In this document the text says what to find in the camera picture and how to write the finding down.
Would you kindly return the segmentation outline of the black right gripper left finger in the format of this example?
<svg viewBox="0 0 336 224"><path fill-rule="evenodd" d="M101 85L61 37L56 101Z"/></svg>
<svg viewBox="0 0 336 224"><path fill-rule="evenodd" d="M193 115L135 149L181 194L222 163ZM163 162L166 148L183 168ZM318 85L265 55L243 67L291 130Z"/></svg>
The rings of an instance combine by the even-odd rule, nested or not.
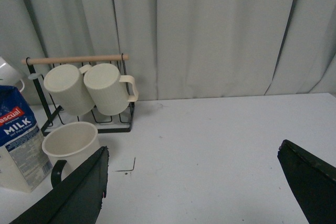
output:
<svg viewBox="0 0 336 224"><path fill-rule="evenodd" d="M51 172L52 190L12 223L96 223L107 194L109 151L99 148L65 179L66 160Z"/></svg>

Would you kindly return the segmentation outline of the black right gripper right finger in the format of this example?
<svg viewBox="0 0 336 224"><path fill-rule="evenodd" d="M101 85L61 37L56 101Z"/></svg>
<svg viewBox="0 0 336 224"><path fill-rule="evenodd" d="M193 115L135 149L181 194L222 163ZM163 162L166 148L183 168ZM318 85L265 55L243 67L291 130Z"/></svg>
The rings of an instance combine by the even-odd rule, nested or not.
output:
<svg viewBox="0 0 336 224"><path fill-rule="evenodd" d="M335 223L335 167L289 140L277 157L308 223Z"/></svg>

